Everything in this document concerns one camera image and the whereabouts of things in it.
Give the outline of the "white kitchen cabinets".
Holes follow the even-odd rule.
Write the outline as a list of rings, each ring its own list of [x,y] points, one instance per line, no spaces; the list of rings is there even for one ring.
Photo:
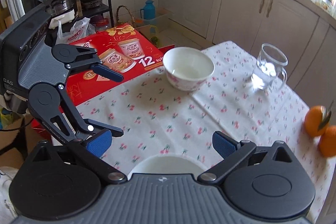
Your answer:
[[[309,105],[335,102],[335,19],[311,0],[159,0],[208,47],[231,40],[257,56],[270,43],[288,57],[288,85]]]

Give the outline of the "cherry print tablecloth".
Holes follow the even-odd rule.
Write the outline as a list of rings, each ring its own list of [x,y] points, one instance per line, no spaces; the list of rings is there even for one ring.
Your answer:
[[[278,92],[254,89],[254,57],[233,42],[205,51],[215,64],[213,76],[196,92],[173,88],[156,68],[80,104],[84,118],[123,129],[103,159],[123,173],[155,155],[178,155],[206,167],[221,157],[212,135],[220,130],[236,140],[269,146],[284,141],[314,183],[316,196],[308,217],[316,221],[327,198],[335,160],[325,159],[318,141],[303,129],[308,106],[285,86]]]

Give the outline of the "orange with green leaf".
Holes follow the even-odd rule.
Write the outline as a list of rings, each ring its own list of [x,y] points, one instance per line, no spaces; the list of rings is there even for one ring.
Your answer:
[[[329,107],[313,106],[306,113],[303,125],[310,137],[315,138],[325,133],[332,115],[333,103],[334,101],[331,101]]]

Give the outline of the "white floral bowl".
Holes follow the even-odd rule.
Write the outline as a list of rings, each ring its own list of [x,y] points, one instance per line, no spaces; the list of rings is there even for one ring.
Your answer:
[[[189,47],[168,50],[162,62],[168,82],[184,92],[197,91],[215,71],[213,61],[205,53]]]

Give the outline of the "bumpy orange without leaf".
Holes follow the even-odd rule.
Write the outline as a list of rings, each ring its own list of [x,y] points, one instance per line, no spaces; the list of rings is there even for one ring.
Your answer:
[[[325,158],[336,155],[336,126],[329,126],[320,137],[318,149]]]

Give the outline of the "black metal storage rack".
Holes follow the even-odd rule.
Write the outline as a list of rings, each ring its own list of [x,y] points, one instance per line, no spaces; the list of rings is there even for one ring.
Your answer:
[[[108,12],[112,16],[112,4],[104,0],[53,0],[45,11],[51,16],[49,29],[55,29],[58,24],[70,24],[84,17],[103,16]]]

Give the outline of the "red milk tea carton box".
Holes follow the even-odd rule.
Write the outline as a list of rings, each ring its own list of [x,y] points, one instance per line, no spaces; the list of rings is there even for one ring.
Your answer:
[[[121,73],[116,83],[92,70],[70,76],[66,91],[83,119],[153,138],[171,132],[163,53],[129,24],[73,42],[96,49],[103,65]]]

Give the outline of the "blue thermos jug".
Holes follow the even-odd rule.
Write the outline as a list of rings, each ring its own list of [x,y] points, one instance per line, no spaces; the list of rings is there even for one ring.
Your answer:
[[[155,18],[155,6],[154,1],[147,0],[142,9],[140,9],[140,16],[144,20],[152,20]]]

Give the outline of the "glass mug with water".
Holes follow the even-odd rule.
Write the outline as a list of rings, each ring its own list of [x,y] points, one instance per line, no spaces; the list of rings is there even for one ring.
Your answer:
[[[270,92],[279,92],[286,84],[288,74],[285,67],[288,58],[277,47],[264,43],[251,75],[252,86]]]

